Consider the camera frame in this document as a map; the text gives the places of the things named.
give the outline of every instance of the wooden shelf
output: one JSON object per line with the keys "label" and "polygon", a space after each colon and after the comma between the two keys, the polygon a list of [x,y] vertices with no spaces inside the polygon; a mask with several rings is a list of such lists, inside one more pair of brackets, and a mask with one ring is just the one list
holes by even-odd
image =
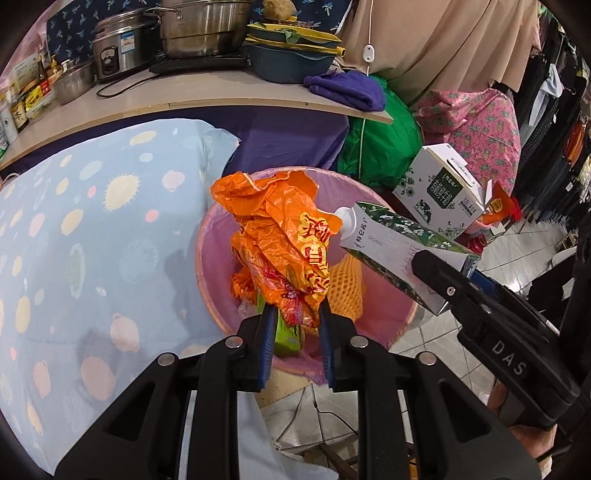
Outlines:
{"label": "wooden shelf", "polygon": [[[148,71],[137,73],[104,93],[116,93],[150,76],[152,74]],[[54,108],[45,117],[26,127],[6,151],[0,161],[0,170],[44,145],[87,128],[145,113],[181,108],[280,106],[392,123],[392,118],[386,112],[360,112],[314,95],[301,85],[268,83],[247,72],[204,72],[160,77],[111,99],[96,96],[96,91],[101,87],[96,86],[73,102]]]}

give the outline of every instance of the purple towel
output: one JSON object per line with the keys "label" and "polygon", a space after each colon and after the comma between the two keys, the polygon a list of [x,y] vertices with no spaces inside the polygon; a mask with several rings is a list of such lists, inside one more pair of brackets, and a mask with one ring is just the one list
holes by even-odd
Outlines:
{"label": "purple towel", "polygon": [[306,77],[304,87],[362,112],[381,112],[386,108],[386,97],[379,83],[357,70]]}

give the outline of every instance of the patterned fabric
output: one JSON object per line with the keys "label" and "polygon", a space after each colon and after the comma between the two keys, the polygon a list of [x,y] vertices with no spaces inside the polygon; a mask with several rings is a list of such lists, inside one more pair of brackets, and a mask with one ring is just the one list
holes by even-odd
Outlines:
{"label": "patterned fabric", "polygon": [[[335,33],[349,10],[352,0],[291,0],[295,5],[296,17],[302,22],[318,24],[315,30]],[[262,0],[256,0],[252,7],[252,21],[263,21]]]}
{"label": "patterned fabric", "polygon": [[521,142],[509,98],[495,89],[478,93],[431,90],[413,108],[425,145],[449,143],[484,185],[499,182],[510,195]]}
{"label": "patterned fabric", "polygon": [[0,192],[0,408],[49,473],[158,354],[222,337],[195,239],[237,146],[200,120],[156,120],[68,148]]}
{"label": "patterned fabric", "polygon": [[158,0],[74,0],[47,21],[47,45],[58,63],[93,57],[96,24],[107,17],[137,8],[156,7]]}

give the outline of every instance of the white cord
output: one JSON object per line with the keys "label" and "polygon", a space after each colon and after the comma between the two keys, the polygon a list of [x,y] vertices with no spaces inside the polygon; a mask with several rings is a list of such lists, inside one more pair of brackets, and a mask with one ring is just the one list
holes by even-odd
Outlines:
{"label": "white cord", "polygon": [[[371,45],[371,20],[372,20],[372,16],[374,14],[374,0],[371,0],[371,3],[369,4],[369,27],[368,27],[368,45]],[[368,63],[368,69],[367,72],[365,72],[365,75],[369,77],[369,67],[371,66],[371,64]],[[363,135],[365,133],[365,122],[366,119],[364,118],[363,121],[361,122],[361,136],[359,137],[359,170],[357,172],[358,176],[358,180],[361,181],[361,162],[362,162],[362,155],[363,155]]]}

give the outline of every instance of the green bag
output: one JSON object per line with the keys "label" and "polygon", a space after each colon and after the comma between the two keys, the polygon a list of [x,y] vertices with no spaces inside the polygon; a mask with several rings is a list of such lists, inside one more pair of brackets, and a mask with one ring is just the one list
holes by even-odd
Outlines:
{"label": "green bag", "polygon": [[363,119],[349,117],[349,133],[340,153],[337,171],[369,187],[396,188],[423,146],[419,127],[408,107],[388,88],[386,80],[372,75],[386,95],[392,125],[366,120],[363,159],[359,178],[359,143]]}

